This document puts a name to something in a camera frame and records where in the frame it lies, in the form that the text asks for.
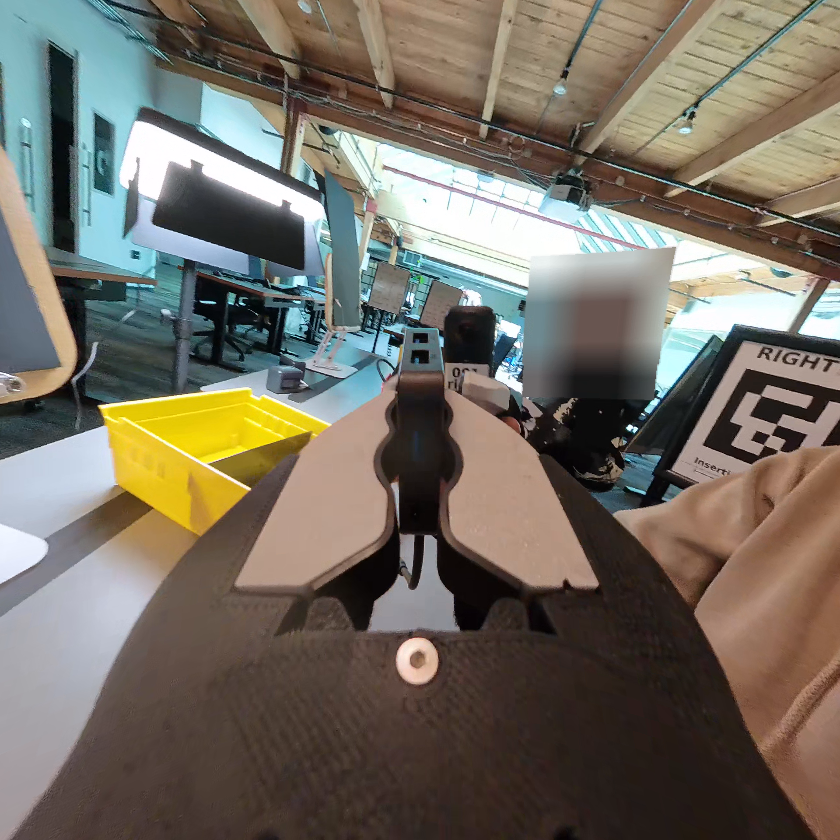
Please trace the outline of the black board on stand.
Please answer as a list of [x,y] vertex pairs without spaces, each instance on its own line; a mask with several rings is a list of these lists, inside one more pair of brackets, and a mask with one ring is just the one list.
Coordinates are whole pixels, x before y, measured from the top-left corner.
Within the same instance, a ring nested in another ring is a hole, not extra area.
[[331,252],[324,261],[326,333],[306,367],[345,380],[356,370],[339,362],[338,352],[348,334],[361,331],[361,259],[354,200],[329,171],[323,176],[322,194],[331,237]]

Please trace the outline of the brown easel board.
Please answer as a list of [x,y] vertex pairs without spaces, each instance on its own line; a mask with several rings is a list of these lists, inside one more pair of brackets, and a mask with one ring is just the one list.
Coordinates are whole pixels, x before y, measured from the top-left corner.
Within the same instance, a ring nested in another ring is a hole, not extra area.
[[450,309],[460,305],[463,290],[433,280],[419,316],[421,327],[443,331]]
[[375,270],[368,305],[370,308],[399,315],[403,309],[411,272],[400,266],[380,262]]

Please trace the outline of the black white marker sign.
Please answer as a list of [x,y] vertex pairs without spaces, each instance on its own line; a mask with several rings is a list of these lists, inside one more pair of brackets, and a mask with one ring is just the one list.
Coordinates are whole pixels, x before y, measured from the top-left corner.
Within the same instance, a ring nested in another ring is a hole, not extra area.
[[837,339],[735,325],[661,455],[644,504],[772,455],[838,445],[838,425]]

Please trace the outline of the yellow plastic bin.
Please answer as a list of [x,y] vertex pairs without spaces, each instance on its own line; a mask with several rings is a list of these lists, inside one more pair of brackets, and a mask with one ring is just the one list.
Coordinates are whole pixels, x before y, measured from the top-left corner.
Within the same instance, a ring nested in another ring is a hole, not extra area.
[[116,483],[204,534],[328,423],[249,388],[100,407]]

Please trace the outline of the white tablet stand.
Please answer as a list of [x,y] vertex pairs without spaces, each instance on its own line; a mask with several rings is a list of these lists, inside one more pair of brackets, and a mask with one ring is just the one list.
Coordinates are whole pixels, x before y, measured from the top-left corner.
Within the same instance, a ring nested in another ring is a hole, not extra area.
[[33,569],[48,550],[44,539],[1,524],[1,585]]

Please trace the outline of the black hdmi switch box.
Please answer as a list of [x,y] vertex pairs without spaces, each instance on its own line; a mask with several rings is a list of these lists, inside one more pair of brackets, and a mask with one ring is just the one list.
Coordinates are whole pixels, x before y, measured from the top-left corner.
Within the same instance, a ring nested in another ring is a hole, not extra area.
[[405,332],[395,394],[401,531],[434,536],[449,458],[445,366],[437,329]]

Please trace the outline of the dark wall frame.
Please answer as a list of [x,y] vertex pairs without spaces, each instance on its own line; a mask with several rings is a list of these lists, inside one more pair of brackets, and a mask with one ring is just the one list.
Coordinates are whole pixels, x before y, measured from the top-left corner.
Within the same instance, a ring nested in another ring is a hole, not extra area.
[[116,129],[98,112],[93,112],[92,186],[99,193],[115,193]]

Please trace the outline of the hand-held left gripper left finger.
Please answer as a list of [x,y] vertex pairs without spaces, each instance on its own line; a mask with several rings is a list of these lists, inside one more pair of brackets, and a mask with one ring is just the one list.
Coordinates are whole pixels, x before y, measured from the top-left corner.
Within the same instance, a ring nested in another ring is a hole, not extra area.
[[400,568],[396,501],[382,467],[395,399],[383,392],[301,451],[248,550],[237,592],[333,597],[352,623],[370,623]]

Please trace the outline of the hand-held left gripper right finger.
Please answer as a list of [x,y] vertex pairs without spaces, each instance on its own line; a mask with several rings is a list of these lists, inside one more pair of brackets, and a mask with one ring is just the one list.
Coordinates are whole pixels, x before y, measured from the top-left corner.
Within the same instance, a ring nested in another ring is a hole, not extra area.
[[438,576],[458,627],[480,627],[494,602],[599,589],[591,562],[534,449],[501,419],[456,392],[447,441]]

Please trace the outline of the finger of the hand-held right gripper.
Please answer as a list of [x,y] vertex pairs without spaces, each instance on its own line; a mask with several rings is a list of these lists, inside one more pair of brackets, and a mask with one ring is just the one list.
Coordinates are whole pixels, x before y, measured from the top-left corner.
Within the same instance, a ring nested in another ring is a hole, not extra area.
[[490,414],[503,414],[509,409],[511,392],[495,379],[463,379],[463,397]]

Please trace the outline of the person's right forearm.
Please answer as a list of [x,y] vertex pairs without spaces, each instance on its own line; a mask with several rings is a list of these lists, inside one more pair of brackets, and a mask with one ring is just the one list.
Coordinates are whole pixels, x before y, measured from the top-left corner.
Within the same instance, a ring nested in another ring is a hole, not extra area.
[[839,838],[839,448],[615,514],[692,608],[773,776]]

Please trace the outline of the black tape strip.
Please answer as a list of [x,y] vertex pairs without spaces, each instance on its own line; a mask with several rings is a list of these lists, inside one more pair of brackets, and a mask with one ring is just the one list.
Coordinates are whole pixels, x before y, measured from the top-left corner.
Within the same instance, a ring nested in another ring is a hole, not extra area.
[[140,499],[122,493],[46,538],[45,557],[1,586],[1,616],[70,570],[151,511]]

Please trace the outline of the ceiling projector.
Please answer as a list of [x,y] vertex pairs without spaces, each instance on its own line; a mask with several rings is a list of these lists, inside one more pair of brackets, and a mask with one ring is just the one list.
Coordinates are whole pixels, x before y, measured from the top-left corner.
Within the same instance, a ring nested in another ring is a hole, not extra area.
[[575,223],[592,207],[592,189],[581,175],[558,175],[544,194],[539,213],[556,221]]

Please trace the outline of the wooden office desk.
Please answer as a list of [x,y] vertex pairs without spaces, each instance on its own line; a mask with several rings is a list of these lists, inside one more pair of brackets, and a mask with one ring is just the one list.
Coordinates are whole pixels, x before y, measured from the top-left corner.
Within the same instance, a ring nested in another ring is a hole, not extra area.
[[87,302],[125,301],[127,287],[156,287],[153,277],[102,264],[65,250],[45,247],[77,349],[87,346]]

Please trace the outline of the dark door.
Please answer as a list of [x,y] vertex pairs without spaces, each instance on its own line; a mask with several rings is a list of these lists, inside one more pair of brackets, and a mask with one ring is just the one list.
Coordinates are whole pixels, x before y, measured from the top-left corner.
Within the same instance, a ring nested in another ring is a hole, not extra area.
[[50,235],[53,247],[76,254],[77,231],[77,61],[48,42]]

